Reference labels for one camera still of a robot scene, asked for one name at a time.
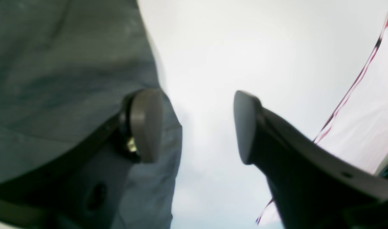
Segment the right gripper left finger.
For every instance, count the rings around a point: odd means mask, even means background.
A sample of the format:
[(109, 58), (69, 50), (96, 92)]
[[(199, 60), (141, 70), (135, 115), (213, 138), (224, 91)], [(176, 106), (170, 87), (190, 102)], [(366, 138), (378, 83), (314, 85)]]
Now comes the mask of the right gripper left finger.
[(121, 110), (56, 160), (0, 184), (0, 222), (22, 229), (109, 229), (131, 168), (159, 159), (163, 92), (126, 95)]

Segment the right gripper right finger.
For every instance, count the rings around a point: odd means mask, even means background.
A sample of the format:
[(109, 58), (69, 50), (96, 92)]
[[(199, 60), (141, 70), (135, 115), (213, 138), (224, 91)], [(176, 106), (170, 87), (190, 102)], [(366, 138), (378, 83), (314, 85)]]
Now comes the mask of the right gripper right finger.
[(336, 158), (254, 95), (234, 95), (239, 155), (267, 178), (286, 229), (388, 229), (388, 180)]

